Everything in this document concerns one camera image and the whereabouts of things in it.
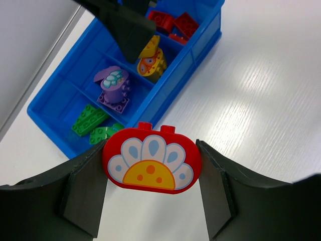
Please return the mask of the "purple round flower lego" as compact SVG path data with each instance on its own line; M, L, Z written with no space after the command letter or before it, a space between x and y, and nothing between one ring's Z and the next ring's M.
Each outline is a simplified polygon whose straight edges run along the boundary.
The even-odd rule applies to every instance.
M103 104L119 103L127 97L130 91L129 74L119 66L110 66L99 71L94 76L94 83L102 89L98 101Z

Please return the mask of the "red lego with pink cloud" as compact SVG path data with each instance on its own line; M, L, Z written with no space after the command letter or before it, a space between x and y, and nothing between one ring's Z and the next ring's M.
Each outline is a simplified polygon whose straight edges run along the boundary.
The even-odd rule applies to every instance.
M102 166L121 188L179 194L199 178L202 158L196 144L175 127L163 125L155 131L151 123L140 122L106 142Z

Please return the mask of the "purple rectangular lego brick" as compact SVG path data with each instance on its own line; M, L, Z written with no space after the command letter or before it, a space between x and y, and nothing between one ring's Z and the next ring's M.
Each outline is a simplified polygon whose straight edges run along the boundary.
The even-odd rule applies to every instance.
M116 111L117 113L122 114L123 111L125 110L128 102L129 102L129 98L125 97L122 101L117 102L117 103L110 103L107 100L107 95L102 92L101 95L98 97L97 102Z

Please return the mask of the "green lego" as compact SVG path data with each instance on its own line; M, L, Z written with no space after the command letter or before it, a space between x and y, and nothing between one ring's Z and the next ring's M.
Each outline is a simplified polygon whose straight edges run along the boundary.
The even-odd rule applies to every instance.
M95 128L90 132L89 144L95 145L102 140L109 139L112 135L122 129L124 129L124 126L120 123L114 123L110 127Z

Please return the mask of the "red lego block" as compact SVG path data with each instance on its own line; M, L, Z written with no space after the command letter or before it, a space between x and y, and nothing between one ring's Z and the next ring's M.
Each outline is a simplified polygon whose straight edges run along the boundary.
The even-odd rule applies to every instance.
M183 14L175 18L174 26L183 35L184 38L189 40L198 29L199 24L187 12L184 12Z

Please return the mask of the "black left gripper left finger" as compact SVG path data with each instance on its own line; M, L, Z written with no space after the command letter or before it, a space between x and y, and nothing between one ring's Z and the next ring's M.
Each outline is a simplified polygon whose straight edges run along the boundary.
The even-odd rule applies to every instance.
M48 171L1 186L1 240L94 240L107 177L105 141Z

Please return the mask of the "blue divided plastic bin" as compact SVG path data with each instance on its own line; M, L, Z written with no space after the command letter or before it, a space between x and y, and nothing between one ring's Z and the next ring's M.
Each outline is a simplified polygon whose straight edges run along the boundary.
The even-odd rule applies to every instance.
M159 33L168 66L157 83L139 75L137 64L128 63L108 30L93 20L29 104L29 117L68 158L91 147L89 135L80 137L72 130L88 104L109 114L105 127L114 123L135 127L139 122L156 125L221 37L222 6L223 1L159 1L147 11L147 15L164 12L174 19L187 12L199 24L186 44ZM94 76L110 66L129 74L129 102L122 114L97 102L102 89L94 83Z

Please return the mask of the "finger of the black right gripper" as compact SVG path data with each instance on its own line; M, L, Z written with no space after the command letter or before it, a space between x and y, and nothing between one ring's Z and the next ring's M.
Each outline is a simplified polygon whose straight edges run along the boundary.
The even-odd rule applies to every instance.
M129 63L135 63L156 32L156 23L145 17L156 1L75 0L109 31Z

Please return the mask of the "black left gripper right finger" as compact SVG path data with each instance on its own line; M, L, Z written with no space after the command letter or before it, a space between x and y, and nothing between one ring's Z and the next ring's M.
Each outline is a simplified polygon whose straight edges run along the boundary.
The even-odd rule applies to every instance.
M209 240L320 240L320 174L287 183L196 145Z

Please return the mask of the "green rectangular lego brick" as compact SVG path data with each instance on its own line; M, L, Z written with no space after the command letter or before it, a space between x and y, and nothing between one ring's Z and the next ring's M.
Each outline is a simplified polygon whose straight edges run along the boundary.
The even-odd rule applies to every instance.
M88 104L72 125L72 130L80 137L83 137L95 129L98 125L107 120L110 116L102 109L95 108Z

